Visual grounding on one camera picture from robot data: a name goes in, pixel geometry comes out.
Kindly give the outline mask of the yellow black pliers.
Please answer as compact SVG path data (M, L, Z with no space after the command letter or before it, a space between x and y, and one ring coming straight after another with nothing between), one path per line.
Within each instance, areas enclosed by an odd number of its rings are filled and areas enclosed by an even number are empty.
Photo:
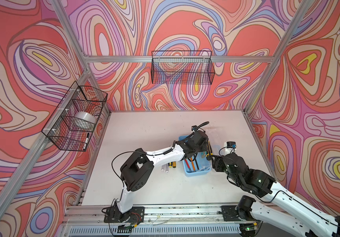
M206 158L207 158L208 161L211 161L213 152L212 152L210 142L208 142L207 148L208 148L208 151L207 151L207 154L206 154Z

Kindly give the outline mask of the blue plastic tool box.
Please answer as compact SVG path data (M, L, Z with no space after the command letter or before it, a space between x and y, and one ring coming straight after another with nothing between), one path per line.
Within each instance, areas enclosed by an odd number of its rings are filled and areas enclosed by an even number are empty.
M212 170L211 161L207 159L208 152L192 154L190 158L177 162L184 170L186 177L205 175Z

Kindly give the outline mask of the clear handle screwdriver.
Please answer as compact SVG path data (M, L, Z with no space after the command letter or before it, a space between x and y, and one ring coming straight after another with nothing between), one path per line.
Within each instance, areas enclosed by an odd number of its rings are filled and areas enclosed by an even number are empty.
M165 164L162 166L162 172L168 173L169 172L169 165Z

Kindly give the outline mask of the red handle tool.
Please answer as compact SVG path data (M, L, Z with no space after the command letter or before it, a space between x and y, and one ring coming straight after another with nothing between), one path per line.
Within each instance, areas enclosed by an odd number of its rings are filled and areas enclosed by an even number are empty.
M185 164L186 172L190 172L191 170L190 170L190 167L189 167L189 164L188 164L187 160L184 160L183 162Z

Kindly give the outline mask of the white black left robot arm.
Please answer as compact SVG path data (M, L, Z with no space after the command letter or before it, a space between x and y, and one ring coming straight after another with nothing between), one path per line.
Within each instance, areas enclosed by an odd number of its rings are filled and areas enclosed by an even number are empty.
M120 213L133 208L134 192L148 181L153 169L171 162L180 162L208 151L208 136L204 131L194 131L186 138L174 141L172 146L157 151L139 148L132 152L120 168L124 188L117 204Z

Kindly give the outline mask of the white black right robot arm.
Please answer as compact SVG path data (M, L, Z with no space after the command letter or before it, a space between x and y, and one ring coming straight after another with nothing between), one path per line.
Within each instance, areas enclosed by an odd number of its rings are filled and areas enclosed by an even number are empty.
M267 222L298 237L340 237L340 215L332 216L297 197L266 172L251 169L236 153L210 157L212 167L230 184L249 193L226 218Z

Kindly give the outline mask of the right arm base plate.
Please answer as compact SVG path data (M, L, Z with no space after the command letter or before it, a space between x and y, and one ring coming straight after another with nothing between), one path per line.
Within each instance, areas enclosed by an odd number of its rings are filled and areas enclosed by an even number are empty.
M222 205L218 214L223 216L224 221L258 221L248 210L237 207L236 205Z

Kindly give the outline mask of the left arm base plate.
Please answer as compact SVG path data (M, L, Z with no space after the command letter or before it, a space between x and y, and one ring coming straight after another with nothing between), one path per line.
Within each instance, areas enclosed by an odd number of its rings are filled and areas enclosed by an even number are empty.
M139 224L144 221L145 207L134 206L131 210L121 213L117 206L106 207L101 210L104 223Z

